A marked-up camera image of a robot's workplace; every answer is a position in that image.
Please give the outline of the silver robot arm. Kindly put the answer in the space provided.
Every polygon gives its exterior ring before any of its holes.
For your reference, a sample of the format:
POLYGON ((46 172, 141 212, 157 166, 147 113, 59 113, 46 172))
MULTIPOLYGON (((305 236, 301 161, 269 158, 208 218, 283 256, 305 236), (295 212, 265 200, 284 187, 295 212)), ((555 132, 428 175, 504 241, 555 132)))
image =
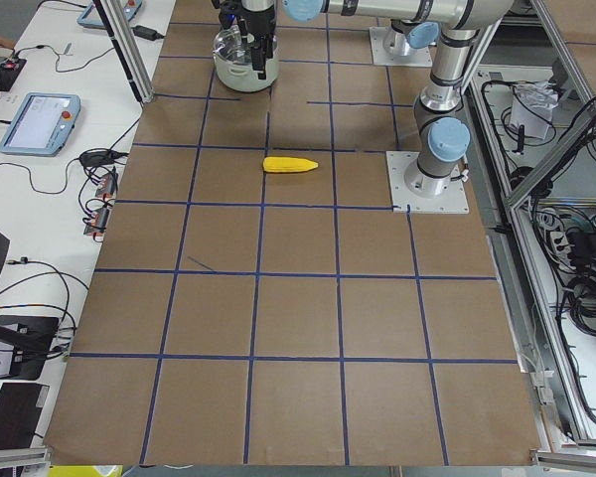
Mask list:
POLYGON ((285 1, 283 8, 300 22, 338 13, 440 26, 429 84, 414 103, 421 151, 404 173, 413 194, 435 198, 448 187, 455 164, 470 144, 468 127, 451 114, 461 99, 458 88, 472 45, 479 31, 501 20, 512 5, 511 1, 285 1))
MULTIPOLYGON (((281 1, 285 12, 294 20, 311 21, 320 13, 326 12, 328 1, 281 1)), ((265 80, 266 63, 274 58, 274 37, 276 29, 276 1, 223 1, 220 17, 225 29, 233 21, 236 22, 241 42, 249 53, 252 69, 260 80, 265 80)), ((386 40, 384 48, 399 53, 400 47, 393 45, 402 41, 412 50, 428 47, 439 35, 439 25, 434 22, 422 22, 421 9, 412 20, 391 19, 390 29, 394 33, 393 40, 386 40)))

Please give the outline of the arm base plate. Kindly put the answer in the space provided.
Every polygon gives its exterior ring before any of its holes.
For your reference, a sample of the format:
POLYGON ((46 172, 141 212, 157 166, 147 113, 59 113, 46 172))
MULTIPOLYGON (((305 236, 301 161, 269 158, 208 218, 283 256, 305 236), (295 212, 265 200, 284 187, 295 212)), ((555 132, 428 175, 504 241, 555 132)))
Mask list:
POLYGON ((418 152, 387 151, 386 170, 391 208, 396 213, 464 215, 468 200, 458 166, 440 179, 425 176, 417 165, 418 152))
POLYGON ((377 66, 430 68, 432 58, 431 42, 423 48, 415 49, 405 34, 394 32, 390 27, 370 27, 372 63, 377 66))

